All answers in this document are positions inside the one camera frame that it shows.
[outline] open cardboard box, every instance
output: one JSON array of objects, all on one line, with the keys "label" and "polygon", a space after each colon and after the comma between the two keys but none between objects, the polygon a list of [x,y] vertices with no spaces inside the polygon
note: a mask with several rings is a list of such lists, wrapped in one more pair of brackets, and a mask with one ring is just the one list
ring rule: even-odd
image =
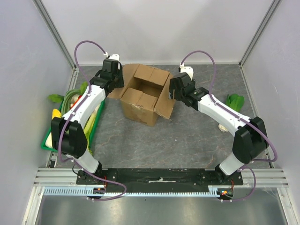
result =
[{"label": "open cardboard box", "polygon": [[121,100],[125,117],[154,126],[158,116],[169,119],[175,100],[169,100],[170,79],[167,71],[142,64],[123,67],[124,88],[115,89],[109,98]]}]

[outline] green basket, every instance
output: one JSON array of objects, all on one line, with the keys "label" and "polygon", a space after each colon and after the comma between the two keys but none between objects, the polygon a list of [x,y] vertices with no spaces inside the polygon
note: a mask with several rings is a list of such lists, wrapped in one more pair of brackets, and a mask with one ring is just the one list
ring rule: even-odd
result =
[{"label": "green basket", "polygon": [[[98,112],[97,112],[97,115],[96,115],[96,118],[95,118],[95,122],[94,122],[94,124],[93,124],[92,132],[90,133],[89,149],[90,149],[90,145],[91,145],[91,143],[92,143],[92,140],[93,140],[93,137],[94,137],[94,134],[95,134],[95,131],[96,131],[96,127],[97,127],[97,124],[98,124],[98,122],[99,122],[101,113],[102,113],[102,111],[103,111],[103,109],[104,109],[104,106],[105,106],[105,101],[103,101],[103,102],[101,103],[101,105],[100,105],[100,107],[99,107],[99,109],[98,109]],[[48,136],[49,136],[50,133],[51,133],[51,128],[49,128],[49,130],[48,130],[48,132],[47,132],[45,138],[43,139],[41,148],[44,149],[44,150],[57,152],[56,149],[51,149],[51,148],[48,148],[48,147],[46,146],[46,140],[47,140],[47,138],[48,138]]]}]

